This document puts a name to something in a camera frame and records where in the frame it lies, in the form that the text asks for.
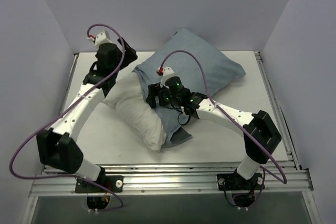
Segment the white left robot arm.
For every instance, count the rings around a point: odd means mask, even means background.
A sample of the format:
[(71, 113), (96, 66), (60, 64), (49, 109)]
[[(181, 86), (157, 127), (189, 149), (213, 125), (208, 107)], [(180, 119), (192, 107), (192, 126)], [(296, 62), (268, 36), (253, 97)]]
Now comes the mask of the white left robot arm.
[(87, 186), (94, 192), (105, 188), (104, 171), (84, 158), (76, 141), (93, 110), (115, 85), (118, 72), (138, 58), (123, 38), (118, 43), (122, 49), (109, 39), (98, 42), (96, 60), (68, 107), (69, 112), (36, 135), (42, 164), (87, 179)]

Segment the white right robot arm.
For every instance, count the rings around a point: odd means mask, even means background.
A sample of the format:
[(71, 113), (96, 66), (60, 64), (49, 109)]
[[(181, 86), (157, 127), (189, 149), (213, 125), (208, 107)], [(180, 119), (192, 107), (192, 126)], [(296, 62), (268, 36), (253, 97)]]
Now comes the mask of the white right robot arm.
[(165, 84), (151, 84), (148, 92), (146, 102), (151, 108), (170, 106), (189, 117), (224, 127), (233, 126), (243, 133), (246, 156), (233, 175), (238, 188), (244, 189), (251, 184), (253, 175), (268, 162), (282, 140), (267, 112), (251, 113), (225, 106), (202, 93), (190, 91), (179, 77), (170, 77)]

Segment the grey-blue pillowcase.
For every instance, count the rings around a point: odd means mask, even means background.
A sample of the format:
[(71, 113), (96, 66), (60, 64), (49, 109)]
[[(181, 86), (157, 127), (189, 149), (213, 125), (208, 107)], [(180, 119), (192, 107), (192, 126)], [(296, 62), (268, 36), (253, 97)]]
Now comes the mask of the grey-blue pillowcase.
[(172, 68), (190, 91), (211, 95), (246, 74), (240, 64), (186, 28), (135, 67), (144, 98), (148, 96), (148, 86), (160, 82), (156, 71), (161, 65)]

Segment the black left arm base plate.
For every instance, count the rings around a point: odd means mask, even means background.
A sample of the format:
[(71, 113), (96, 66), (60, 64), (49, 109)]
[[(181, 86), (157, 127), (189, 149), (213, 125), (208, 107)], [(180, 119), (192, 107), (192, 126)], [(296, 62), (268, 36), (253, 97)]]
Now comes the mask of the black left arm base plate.
[(102, 181), (92, 182), (86, 179), (77, 179), (75, 193), (93, 194), (105, 193), (107, 189), (113, 193), (121, 193), (123, 191), (124, 177), (121, 175), (106, 176)]

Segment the white pillow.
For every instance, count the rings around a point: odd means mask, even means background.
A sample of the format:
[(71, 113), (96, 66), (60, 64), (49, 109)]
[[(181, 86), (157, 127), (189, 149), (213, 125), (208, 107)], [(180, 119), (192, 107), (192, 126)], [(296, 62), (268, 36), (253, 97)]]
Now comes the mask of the white pillow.
[(145, 103), (135, 72), (118, 80), (102, 103), (116, 111), (150, 150), (161, 150), (167, 134), (157, 113)]

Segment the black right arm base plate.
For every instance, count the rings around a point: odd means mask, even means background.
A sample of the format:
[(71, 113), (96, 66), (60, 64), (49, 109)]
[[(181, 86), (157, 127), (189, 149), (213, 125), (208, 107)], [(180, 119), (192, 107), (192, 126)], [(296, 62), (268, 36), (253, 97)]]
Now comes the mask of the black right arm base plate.
[(265, 188), (261, 173), (255, 173), (248, 180), (245, 180), (237, 173), (217, 174), (216, 177), (218, 189), (221, 191), (254, 191)]

